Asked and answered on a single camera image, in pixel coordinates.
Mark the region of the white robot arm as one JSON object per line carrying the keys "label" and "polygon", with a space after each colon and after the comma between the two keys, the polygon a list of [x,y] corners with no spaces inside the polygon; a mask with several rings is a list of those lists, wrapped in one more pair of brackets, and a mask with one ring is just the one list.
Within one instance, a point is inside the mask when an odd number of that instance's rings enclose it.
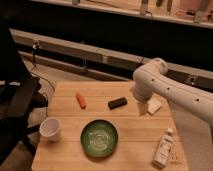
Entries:
{"label": "white robot arm", "polygon": [[213,93],[194,88],[166,77],[167,63],[154,58],[133,72],[133,96],[145,101],[156,93],[182,106],[213,126]]}

